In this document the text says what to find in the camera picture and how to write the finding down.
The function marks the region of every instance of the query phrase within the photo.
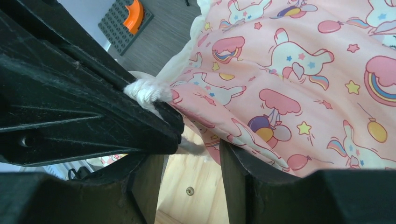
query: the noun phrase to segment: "pink blanket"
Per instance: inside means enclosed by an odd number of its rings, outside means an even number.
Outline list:
[[[396,168],[396,1],[219,0],[173,103],[279,170]]]

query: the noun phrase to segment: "orange plastic piece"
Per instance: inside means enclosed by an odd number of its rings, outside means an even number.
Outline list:
[[[143,5],[139,0],[134,0],[132,5],[125,7],[128,9],[129,15],[124,22],[124,26],[126,26],[133,35],[136,35],[138,28],[143,21]]]

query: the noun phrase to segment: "patterned fabric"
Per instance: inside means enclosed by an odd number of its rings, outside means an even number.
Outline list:
[[[219,0],[171,85],[217,163],[227,140],[273,167],[396,168],[396,1]]]

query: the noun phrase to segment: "gray floor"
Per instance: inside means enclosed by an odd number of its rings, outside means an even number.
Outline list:
[[[109,53],[117,58],[126,70],[143,71],[156,76],[162,67],[190,39],[190,27],[194,18],[201,14],[196,0],[186,6],[184,0],[141,0],[152,14],[153,20],[140,33],[124,54],[117,55],[112,48]]]

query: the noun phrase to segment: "yellow star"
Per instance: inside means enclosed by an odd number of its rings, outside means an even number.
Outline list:
[[[217,62],[213,62],[212,70],[213,70],[213,71],[217,71],[217,70],[219,70],[219,69],[220,69],[219,64],[217,64]]]
[[[307,134],[310,135],[310,130],[312,126],[308,125],[305,121],[303,121],[300,125],[297,125],[297,128],[300,130],[298,134]]]
[[[211,29],[211,27],[210,27],[210,22],[207,22],[207,23],[205,24],[205,30],[209,30],[209,29]]]
[[[345,84],[345,86],[348,88],[349,94],[352,94],[352,93],[354,93],[354,94],[356,94],[356,95],[359,94],[360,86],[357,85],[357,84],[355,84],[352,80],[349,81],[348,84]]]

